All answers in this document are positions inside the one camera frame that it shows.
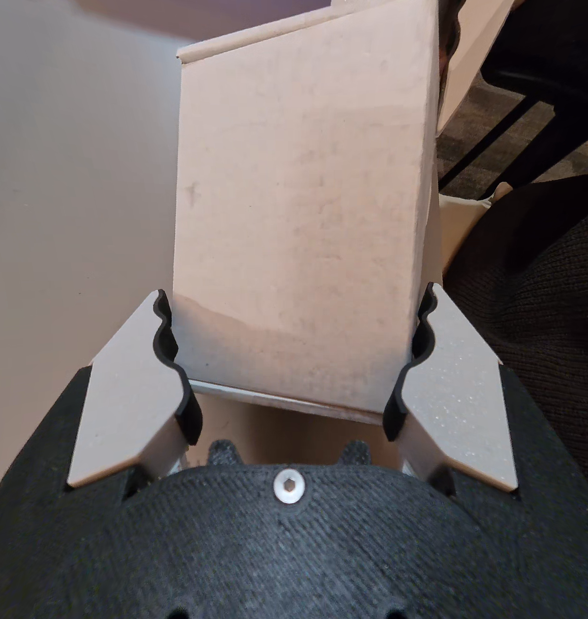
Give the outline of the white cardboard mailer box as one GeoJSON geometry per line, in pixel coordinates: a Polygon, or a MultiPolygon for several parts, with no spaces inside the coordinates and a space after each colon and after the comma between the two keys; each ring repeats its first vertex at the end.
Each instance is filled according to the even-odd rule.
{"type": "Polygon", "coordinates": [[[437,1],[181,48],[177,362],[198,393],[380,424],[436,177],[437,1]]]}

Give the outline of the grey desk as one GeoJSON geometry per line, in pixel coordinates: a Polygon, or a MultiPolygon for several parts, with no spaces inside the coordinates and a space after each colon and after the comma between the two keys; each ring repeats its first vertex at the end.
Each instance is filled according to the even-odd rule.
{"type": "MultiPolygon", "coordinates": [[[[61,1],[0,1],[0,413],[41,404],[39,389],[52,394],[81,360],[70,438],[48,429],[61,426],[53,409],[31,437],[53,443],[42,447],[61,458],[62,490],[90,485],[67,477],[94,357],[155,290],[174,335],[177,53],[61,1]]],[[[190,386],[202,430],[253,404],[190,386]]]]}

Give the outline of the black office chair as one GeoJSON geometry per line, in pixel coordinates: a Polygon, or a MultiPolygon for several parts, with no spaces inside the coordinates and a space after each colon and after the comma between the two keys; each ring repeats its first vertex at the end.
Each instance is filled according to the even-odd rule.
{"type": "Polygon", "coordinates": [[[523,1],[510,12],[481,68],[483,80],[524,96],[439,181],[443,190],[537,102],[554,117],[482,192],[535,181],[588,141],[588,1],[523,1]]]}

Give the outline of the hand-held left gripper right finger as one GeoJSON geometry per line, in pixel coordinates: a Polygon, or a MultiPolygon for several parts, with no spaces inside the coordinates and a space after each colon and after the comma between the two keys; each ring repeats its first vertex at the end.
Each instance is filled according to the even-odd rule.
{"type": "Polygon", "coordinates": [[[429,283],[382,419],[404,472],[430,482],[452,469],[506,493],[518,488],[502,368],[445,290],[429,283]]]}

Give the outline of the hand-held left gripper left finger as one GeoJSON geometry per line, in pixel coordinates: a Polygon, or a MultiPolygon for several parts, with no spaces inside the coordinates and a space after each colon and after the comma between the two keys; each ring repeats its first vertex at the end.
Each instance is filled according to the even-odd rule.
{"type": "Polygon", "coordinates": [[[130,467],[149,480],[190,468],[202,411],[175,362],[164,290],[151,292],[90,365],[67,484],[80,488],[130,467]]]}

